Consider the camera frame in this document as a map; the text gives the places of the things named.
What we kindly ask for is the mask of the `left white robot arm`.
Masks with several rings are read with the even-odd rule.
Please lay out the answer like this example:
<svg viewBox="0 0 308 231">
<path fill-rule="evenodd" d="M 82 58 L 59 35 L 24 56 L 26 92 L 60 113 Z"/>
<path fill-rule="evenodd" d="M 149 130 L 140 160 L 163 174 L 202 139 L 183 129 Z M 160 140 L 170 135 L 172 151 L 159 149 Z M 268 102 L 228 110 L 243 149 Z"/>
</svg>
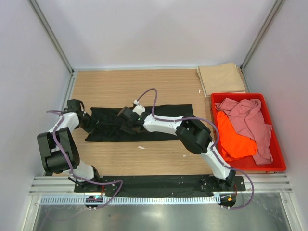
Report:
<svg viewBox="0 0 308 231">
<path fill-rule="evenodd" d="M 97 121 L 83 111 L 49 110 L 59 116 L 57 123 L 37 136 L 40 157 L 46 176 L 67 174 L 76 185 L 95 193 L 102 187 L 97 169 L 81 161 L 72 133 L 82 128 L 91 133 Z"/>
</svg>

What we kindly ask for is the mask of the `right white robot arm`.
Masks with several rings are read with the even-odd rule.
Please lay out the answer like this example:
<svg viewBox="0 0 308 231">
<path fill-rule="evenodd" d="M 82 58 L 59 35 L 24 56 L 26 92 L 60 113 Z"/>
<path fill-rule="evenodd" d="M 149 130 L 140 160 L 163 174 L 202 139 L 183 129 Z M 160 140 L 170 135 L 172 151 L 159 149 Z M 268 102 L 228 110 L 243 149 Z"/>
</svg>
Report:
<svg viewBox="0 0 308 231">
<path fill-rule="evenodd" d="M 217 185 L 227 191 L 234 186 L 235 170 L 223 159 L 215 147 L 211 131 L 202 118 L 168 117 L 143 112 L 120 112 L 122 130 L 130 133 L 160 132 L 177 136 L 183 146 L 192 154 L 200 155 L 211 167 Z"/>
</svg>

